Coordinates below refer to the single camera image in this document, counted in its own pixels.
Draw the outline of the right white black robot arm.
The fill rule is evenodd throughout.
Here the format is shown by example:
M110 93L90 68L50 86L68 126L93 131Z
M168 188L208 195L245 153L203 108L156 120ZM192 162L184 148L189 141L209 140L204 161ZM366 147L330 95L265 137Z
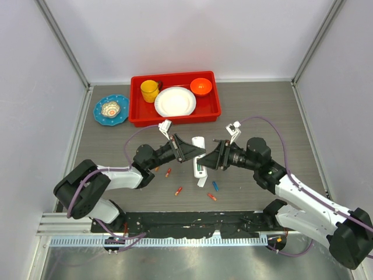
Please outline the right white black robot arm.
M283 227L298 231L325 246L336 261L350 270L369 257L369 214L361 208L350 210L306 186L272 159L264 139L249 139L245 149L221 140L214 151L196 162L213 170L230 166L252 170L257 185L278 197L263 210L263 223L269 230Z

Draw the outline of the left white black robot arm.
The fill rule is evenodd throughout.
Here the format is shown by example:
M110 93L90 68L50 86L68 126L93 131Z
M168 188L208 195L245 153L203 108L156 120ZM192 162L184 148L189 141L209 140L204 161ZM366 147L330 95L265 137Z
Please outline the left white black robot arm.
M155 177L153 169L173 160L183 163L205 152L205 148L187 143L174 134L157 150L148 144L139 146L128 167L104 167L86 159L55 186L53 193L68 210L68 217L88 217L116 233L124 227L126 217L115 202L102 198L106 191L144 188Z

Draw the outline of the white battery cover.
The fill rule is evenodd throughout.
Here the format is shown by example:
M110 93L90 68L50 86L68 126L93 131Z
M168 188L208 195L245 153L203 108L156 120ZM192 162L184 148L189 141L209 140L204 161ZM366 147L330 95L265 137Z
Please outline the white battery cover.
M200 179L198 180L197 186L198 186L198 187L204 187L206 181L207 181L207 177L200 178Z

